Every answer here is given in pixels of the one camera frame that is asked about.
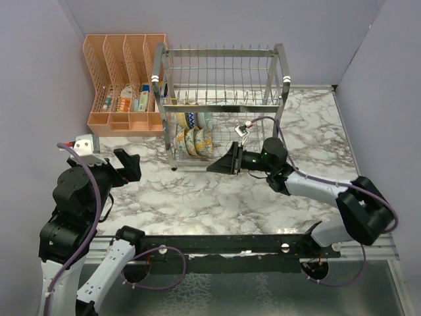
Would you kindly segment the blue orange floral bowl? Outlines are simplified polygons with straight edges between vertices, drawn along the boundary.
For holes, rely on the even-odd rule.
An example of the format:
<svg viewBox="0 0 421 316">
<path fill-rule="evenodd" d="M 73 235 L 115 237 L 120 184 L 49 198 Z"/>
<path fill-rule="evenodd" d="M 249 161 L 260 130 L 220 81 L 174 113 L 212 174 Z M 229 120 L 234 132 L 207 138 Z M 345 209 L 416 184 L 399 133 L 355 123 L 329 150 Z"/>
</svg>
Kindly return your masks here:
<svg viewBox="0 0 421 316">
<path fill-rule="evenodd" d="M 208 128 L 200 129 L 195 135 L 195 149 L 199 156 L 212 157 L 213 142 Z"/>
</svg>

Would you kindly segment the teal ribbed bowl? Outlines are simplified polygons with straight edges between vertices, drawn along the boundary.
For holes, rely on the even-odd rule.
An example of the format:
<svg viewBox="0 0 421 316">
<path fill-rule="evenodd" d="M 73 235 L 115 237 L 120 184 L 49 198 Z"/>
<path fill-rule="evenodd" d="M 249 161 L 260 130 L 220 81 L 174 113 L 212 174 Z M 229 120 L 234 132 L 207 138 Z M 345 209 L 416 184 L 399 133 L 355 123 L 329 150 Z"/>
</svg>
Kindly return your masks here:
<svg viewBox="0 0 421 316">
<path fill-rule="evenodd" d="M 197 113 L 197 125 L 199 128 L 212 130 L 212 113 Z"/>
</svg>

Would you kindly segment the orange flower bowl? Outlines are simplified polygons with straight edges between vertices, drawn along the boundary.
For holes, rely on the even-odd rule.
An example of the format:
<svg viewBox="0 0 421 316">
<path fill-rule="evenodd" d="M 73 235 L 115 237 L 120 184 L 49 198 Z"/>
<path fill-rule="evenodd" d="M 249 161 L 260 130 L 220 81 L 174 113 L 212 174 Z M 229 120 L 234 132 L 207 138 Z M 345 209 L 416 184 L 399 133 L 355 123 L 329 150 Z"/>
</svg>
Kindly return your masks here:
<svg viewBox="0 0 421 316">
<path fill-rule="evenodd" d="M 198 153 L 195 148 L 195 133 L 198 131 L 198 127 L 186 129 L 184 133 L 185 145 L 188 155 L 197 157 Z"/>
<path fill-rule="evenodd" d="M 174 139 L 174 147 L 178 150 L 181 154 L 187 155 L 187 147 L 186 147 L 186 129 L 181 129 L 175 136 Z"/>
</svg>

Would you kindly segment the red patterned bowl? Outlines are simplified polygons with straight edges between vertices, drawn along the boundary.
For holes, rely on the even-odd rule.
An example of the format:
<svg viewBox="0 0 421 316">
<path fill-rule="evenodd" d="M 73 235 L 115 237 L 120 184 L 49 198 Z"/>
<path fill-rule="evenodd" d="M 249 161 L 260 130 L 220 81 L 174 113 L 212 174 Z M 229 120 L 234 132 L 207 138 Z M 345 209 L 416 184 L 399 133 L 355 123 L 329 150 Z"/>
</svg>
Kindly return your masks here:
<svg viewBox="0 0 421 316">
<path fill-rule="evenodd" d="M 185 114 L 188 128 L 192 129 L 197 126 L 197 117 L 195 113 L 189 112 Z"/>
</svg>

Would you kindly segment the yellow dotted white bowl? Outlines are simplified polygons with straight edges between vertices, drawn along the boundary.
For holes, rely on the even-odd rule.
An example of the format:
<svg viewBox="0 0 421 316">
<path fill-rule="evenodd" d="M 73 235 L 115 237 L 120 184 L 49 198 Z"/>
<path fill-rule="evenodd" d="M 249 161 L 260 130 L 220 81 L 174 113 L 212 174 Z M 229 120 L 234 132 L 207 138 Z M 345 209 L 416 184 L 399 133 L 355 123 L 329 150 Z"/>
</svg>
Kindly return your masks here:
<svg viewBox="0 0 421 316">
<path fill-rule="evenodd" d="M 178 125 L 181 126 L 182 128 L 188 127 L 185 113 L 176 113 L 176 120 L 177 120 Z"/>
</svg>

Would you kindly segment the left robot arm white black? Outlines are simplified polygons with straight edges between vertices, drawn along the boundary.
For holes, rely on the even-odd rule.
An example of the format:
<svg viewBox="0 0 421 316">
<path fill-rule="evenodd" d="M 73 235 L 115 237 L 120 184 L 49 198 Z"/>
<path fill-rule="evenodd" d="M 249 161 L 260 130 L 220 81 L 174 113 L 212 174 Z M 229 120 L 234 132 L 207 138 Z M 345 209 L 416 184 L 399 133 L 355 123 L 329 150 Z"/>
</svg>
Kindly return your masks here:
<svg viewBox="0 0 421 316">
<path fill-rule="evenodd" d="M 108 159 L 90 165 L 89 158 L 75 147 L 60 144 L 70 152 L 69 168 L 53 190 L 56 206 L 39 234 L 39 258 L 43 273 L 40 315 L 97 315 L 105 296 L 124 266 L 145 252 L 145 233 L 120 228 L 111 250 L 84 285 L 80 275 L 90 244 L 97 233 L 101 213 L 113 188 L 141 179 L 139 155 L 114 150 L 122 167 L 114 168 Z"/>
</svg>

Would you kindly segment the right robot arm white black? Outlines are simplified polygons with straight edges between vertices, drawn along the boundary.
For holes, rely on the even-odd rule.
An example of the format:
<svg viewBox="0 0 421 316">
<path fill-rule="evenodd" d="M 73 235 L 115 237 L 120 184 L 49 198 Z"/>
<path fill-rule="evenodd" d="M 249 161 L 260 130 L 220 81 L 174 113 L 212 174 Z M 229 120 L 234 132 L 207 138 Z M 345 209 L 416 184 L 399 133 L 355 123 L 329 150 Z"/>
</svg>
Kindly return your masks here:
<svg viewBox="0 0 421 316">
<path fill-rule="evenodd" d="M 326 247 L 354 240 L 370 246 L 395 221 L 395 214 L 375 185 L 360 176 L 350 182 L 338 182 L 305 174 L 287 162 L 288 151 L 279 138 L 267 138 L 262 151 L 255 153 L 233 142 L 227 153 L 207 167 L 219 174 L 237 174 L 240 170 L 267 174 L 266 183 L 276 193 L 314 199 L 337 208 L 339 217 L 319 222 L 307 231 L 303 252 L 318 257 Z"/>
</svg>

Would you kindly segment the stainless steel dish rack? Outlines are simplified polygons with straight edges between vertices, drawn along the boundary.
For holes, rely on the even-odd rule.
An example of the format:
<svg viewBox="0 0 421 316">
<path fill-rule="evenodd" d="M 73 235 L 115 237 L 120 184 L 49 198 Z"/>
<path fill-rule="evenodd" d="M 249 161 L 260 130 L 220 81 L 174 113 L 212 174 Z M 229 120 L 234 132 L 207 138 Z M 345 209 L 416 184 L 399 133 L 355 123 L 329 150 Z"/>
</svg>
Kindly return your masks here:
<svg viewBox="0 0 421 316">
<path fill-rule="evenodd" d="M 172 171 L 221 157 L 238 140 L 237 124 L 269 115 L 280 122 L 291 88 L 285 47 L 188 47 L 157 45 L 152 91 L 161 115 L 164 148 Z M 192 157 L 174 147 L 182 129 L 176 113 L 212 113 L 212 157 Z"/>
</svg>

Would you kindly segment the small green white bottle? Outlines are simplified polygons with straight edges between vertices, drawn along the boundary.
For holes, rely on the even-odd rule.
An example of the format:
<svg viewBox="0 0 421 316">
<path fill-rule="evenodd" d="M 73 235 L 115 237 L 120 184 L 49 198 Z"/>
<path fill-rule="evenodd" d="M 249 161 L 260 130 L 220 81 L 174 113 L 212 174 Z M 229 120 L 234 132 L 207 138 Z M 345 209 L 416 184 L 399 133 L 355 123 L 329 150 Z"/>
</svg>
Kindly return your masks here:
<svg viewBox="0 0 421 316">
<path fill-rule="evenodd" d="M 103 112 L 107 112 L 109 110 L 111 103 L 112 103 L 112 95 L 106 96 L 101 110 Z"/>
</svg>

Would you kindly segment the green white box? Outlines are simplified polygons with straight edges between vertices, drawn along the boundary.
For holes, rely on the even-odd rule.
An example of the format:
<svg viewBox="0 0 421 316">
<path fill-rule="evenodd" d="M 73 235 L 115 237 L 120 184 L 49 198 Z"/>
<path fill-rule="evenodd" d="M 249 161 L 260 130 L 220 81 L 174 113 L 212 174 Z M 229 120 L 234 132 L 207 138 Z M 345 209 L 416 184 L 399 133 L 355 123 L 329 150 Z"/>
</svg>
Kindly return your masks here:
<svg viewBox="0 0 421 316">
<path fill-rule="evenodd" d="M 149 104 L 149 91 L 142 91 L 138 99 L 138 112 L 146 112 Z"/>
</svg>

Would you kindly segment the peach plastic file organizer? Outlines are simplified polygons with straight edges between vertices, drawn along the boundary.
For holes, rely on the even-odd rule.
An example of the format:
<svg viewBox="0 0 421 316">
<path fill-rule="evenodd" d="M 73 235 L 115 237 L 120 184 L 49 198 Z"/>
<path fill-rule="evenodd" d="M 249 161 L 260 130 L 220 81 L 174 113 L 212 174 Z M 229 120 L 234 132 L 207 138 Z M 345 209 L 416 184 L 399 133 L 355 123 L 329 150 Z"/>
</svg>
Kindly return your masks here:
<svg viewBox="0 0 421 316">
<path fill-rule="evenodd" d="M 162 136 L 160 113 L 152 91 L 152 69 L 157 45 L 166 43 L 164 34 L 89 34 L 83 44 L 86 64 L 95 88 L 95 98 L 87 125 L 100 137 Z M 138 112 L 143 84 L 149 85 L 146 112 Z M 126 86 L 133 89 L 128 113 L 117 113 L 116 103 Z M 102 106 L 112 95 L 107 112 Z"/>
</svg>

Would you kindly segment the black mounting rail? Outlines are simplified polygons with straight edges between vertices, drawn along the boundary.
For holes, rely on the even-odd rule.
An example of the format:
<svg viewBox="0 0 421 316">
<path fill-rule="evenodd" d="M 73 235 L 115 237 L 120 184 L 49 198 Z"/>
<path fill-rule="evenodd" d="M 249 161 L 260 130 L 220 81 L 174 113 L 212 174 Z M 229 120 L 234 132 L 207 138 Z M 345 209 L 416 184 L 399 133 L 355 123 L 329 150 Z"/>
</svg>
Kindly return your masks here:
<svg viewBox="0 0 421 316">
<path fill-rule="evenodd" d="M 260 235 L 179 235 L 144 236 L 138 243 L 137 253 L 159 246 L 174 250 L 165 254 L 154 251 L 147 256 L 154 274 L 187 273 L 300 273 L 300 260 L 321 257 L 340 257 L 331 246 L 313 250 L 306 246 L 300 234 Z"/>
</svg>

